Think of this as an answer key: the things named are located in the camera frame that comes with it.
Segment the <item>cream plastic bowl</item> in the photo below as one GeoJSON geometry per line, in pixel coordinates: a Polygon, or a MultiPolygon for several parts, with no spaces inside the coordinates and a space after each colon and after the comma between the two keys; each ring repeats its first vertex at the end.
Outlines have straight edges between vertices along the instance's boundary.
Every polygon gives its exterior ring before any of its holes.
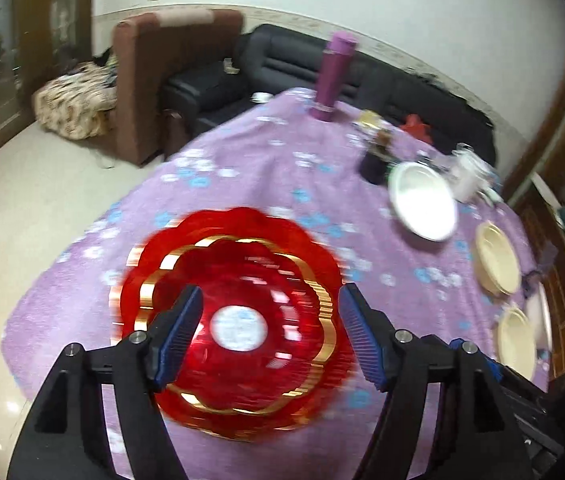
{"type": "Polygon", "coordinates": [[[498,361],[527,380],[536,367],[536,342],[529,319],[518,307],[507,307],[496,326],[495,344],[498,361]]]}
{"type": "Polygon", "coordinates": [[[476,228],[473,263],[477,280],[493,296],[511,296],[519,290],[519,259],[505,232],[493,222],[476,228]]]}

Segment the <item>red glass bowl gold rim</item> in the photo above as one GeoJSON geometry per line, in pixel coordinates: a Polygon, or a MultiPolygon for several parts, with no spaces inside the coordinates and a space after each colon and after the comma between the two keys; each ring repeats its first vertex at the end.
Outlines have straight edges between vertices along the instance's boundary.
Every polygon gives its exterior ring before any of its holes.
{"type": "Polygon", "coordinates": [[[211,236],[166,255],[139,287],[137,328],[188,285],[203,311],[168,392],[203,413],[264,416],[314,390],[337,347],[328,292],[261,238],[211,236]]]}

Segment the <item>white ceramic bowl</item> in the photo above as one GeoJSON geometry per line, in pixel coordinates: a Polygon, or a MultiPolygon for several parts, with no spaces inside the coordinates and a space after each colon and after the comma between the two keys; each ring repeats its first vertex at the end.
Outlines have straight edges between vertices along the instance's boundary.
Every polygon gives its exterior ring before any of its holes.
{"type": "Polygon", "coordinates": [[[446,180],[419,162],[401,162],[387,179],[389,199],[401,224],[429,242],[444,242],[455,233],[458,208],[446,180]]]}

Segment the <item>red glass plate large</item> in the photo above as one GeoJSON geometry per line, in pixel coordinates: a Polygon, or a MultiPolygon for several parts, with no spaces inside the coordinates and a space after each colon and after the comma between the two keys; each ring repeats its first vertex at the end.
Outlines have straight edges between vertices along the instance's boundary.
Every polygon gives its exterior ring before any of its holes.
{"type": "Polygon", "coordinates": [[[342,283],[337,258],[297,223],[249,207],[200,210],[130,251],[109,292],[113,332],[145,330],[198,286],[201,320],[158,404],[185,427],[254,440],[312,422],[352,370],[342,283]]]}

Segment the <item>purple floral tablecloth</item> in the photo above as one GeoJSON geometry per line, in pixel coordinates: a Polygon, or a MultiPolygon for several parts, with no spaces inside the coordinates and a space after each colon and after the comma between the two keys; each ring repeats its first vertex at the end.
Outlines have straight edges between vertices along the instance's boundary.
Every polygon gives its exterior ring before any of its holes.
{"type": "MultiPolygon", "coordinates": [[[[482,222],[495,223],[529,272],[535,261],[519,217],[478,200],[459,205],[458,229],[442,246],[401,234],[385,186],[358,174],[365,149],[352,121],[359,112],[342,103],[341,120],[319,122],[308,101],[307,91],[290,90],[198,136],[73,240],[19,301],[2,338],[28,398],[69,342],[109,345],[107,296],[133,247],[201,209],[248,206],[295,221],[341,259],[345,278],[397,327],[470,339],[494,356],[491,328],[501,307],[476,281],[472,243],[482,222]]],[[[355,365],[325,413],[302,429],[258,443],[171,422],[168,431],[191,479],[352,479],[382,404],[355,365]]]]}

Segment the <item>white plastic jar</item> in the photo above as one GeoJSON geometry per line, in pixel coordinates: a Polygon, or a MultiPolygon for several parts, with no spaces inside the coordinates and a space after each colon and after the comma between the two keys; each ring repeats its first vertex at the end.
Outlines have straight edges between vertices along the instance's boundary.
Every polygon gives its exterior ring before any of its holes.
{"type": "Polygon", "coordinates": [[[460,203],[470,203],[477,193],[489,185],[494,169],[476,154],[470,145],[459,143],[451,153],[448,181],[453,197],[460,203]]]}

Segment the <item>black cup with cork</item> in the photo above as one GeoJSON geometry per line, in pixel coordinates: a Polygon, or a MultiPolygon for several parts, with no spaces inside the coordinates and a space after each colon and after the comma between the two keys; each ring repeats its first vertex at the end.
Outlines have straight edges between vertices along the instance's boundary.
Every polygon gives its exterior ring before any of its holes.
{"type": "Polygon", "coordinates": [[[385,185],[389,167],[395,162],[392,133],[387,129],[380,129],[367,141],[365,154],[358,165],[358,173],[368,183],[385,185]]]}

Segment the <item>wooden cabinet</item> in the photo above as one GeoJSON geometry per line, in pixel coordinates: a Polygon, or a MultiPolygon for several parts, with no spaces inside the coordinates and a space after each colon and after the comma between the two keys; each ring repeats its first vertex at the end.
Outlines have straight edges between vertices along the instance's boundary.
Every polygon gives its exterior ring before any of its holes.
{"type": "Polygon", "coordinates": [[[565,231],[550,201],[565,188],[565,71],[537,135],[506,178],[505,199],[520,217],[535,257],[552,245],[557,248],[544,286],[549,310],[552,349],[549,351],[548,388],[565,379],[565,231]]]}

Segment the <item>red plastic bag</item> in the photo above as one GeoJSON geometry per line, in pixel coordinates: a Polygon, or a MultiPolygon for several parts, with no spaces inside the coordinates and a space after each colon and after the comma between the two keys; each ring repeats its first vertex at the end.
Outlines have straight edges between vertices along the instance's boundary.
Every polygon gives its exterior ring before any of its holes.
{"type": "Polygon", "coordinates": [[[409,114],[405,118],[405,122],[401,125],[401,130],[405,131],[414,139],[420,142],[433,144],[433,139],[430,134],[430,126],[425,124],[417,114],[409,114]]]}

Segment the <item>yellow snack packet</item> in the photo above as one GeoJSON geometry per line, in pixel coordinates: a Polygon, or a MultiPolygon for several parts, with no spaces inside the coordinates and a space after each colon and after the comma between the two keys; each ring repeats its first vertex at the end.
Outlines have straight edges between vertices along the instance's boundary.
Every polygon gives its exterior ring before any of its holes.
{"type": "Polygon", "coordinates": [[[354,126],[366,136],[374,136],[379,131],[387,129],[387,122],[372,110],[362,110],[355,120],[354,126]]]}

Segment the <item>purple thermos bottle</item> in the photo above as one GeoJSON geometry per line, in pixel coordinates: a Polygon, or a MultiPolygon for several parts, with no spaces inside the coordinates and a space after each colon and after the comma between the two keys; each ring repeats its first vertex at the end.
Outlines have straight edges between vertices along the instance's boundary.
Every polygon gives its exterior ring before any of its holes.
{"type": "Polygon", "coordinates": [[[322,122],[330,122],[337,97],[357,50],[357,38],[350,32],[335,32],[322,53],[314,104],[309,112],[322,122]]]}

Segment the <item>black leather sofa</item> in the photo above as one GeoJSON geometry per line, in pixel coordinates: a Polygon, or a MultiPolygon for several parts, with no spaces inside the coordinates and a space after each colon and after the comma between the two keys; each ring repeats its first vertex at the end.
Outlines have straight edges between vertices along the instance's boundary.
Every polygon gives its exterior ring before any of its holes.
{"type": "MultiPolygon", "coordinates": [[[[191,139],[250,110],[252,96],[276,96],[292,88],[316,87],[325,40],[295,30],[264,24],[240,36],[232,57],[234,74],[216,60],[166,78],[159,103],[184,120],[191,139]]],[[[395,126],[409,115],[430,127],[433,145],[450,154],[457,144],[468,144],[491,166],[497,164],[491,118],[461,96],[417,75],[356,53],[339,100],[360,110],[372,110],[395,126]]]]}

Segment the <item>patterned blanket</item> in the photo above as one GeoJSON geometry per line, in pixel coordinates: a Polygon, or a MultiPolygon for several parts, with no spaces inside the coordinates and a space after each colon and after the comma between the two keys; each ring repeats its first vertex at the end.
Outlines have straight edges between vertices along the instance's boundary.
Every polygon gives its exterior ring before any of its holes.
{"type": "Polygon", "coordinates": [[[78,64],[33,94],[36,122],[72,141],[104,136],[108,130],[106,114],[116,106],[116,79],[113,67],[78,64]]]}

